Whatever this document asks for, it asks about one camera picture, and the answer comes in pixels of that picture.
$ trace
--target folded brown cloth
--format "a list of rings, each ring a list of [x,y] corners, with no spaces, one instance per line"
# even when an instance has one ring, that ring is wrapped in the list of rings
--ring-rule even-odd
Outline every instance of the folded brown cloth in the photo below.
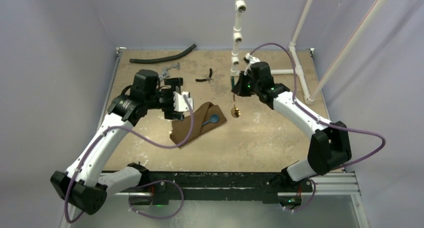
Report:
[[[219,121],[218,123],[208,123],[202,126],[203,123],[208,121],[212,115],[218,115]],[[206,132],[209,132],[220,125],[227,122],[227,119],[225,118],[223,112],[221,111],[221,108],[216,105],[212,104],[211,102],[206,102],[202,104],[195,112],[194,112],[194,126],[193,131],[191,132],[190,137],[185,142],[185,144],[190,143],[194,139],[198,138],[199,136],[205,134]],[[190,122],[191,122],[191,116],[186,116],[184,120],[173,120],[172,121],[172,133],[169,136],[171,140],[178,144],[186,138],[187,134],[190,130]]]

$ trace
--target pliers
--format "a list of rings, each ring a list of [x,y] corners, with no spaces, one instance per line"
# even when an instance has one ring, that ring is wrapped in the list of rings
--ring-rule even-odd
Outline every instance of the pliers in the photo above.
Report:
[[[204,76],[204,79],[196,79],[197,82],[208,82],[212,79],[212,68],[209,68],[209,76]]]

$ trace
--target brown napkin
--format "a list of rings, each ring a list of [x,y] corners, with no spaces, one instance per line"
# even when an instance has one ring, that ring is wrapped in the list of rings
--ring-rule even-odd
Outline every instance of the brown napkin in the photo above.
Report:
[[[208,123],[202,126],[203,123],[209,120],[209,118],[212,115],[218,115],[219,121],[218,123]],[[209,132],[220,125],[227,122],[227,119],[225,118],[223,112],[221,111],[220,107],[216,104],[212,104],[211,102],[206,102],[202,104],[195,112],[194,112],[194,126],[193,131],[188,138],[187,142],[185,144],[190,143],[194,139],[198,138],[199,136],[205,134],[206,132]],[[186,138],[187,134],[190,130],[190,122],[191,122],[191,116],[186,116],[184,120],[173,120],[172,121],[172,133],[169,136],[171,140],[178,144]]]

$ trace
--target gray floor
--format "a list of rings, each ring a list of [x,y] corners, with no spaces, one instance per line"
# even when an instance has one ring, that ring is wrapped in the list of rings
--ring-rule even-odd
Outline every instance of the gray floor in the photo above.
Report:
[[[171,214],[180,201],[143,210],[155,216]],[[278,204],[260,201],[185,201],[182,210],[165,220],[129,211],[127,196],[113,196],[94,215],[84,214],[72,228],[357,228],[350,196],[316,196],[307,209],[291,214]]]

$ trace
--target white wall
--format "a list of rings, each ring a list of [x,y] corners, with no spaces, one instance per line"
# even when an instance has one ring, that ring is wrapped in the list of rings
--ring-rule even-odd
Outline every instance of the white wall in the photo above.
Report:
[[[321,77],[374,0],[344,0],[314,51]],[[424,0],[388,0],[324,87],[333,120],[376,131],[386,147],[351,168],[372,228],[422,227]],[[350,135],[354,158],[380,141]]]
[[[93,0],[113,41],[142,49],[231,49],[235,0]],[[315,47],[340,0],[316,0],[297,47]],[[306,0],[246,0],[242,48],[287,46]]]
[[[0,0],[0,221],[56,227],[50,184],[94,134],[115,46],[90,0]]]

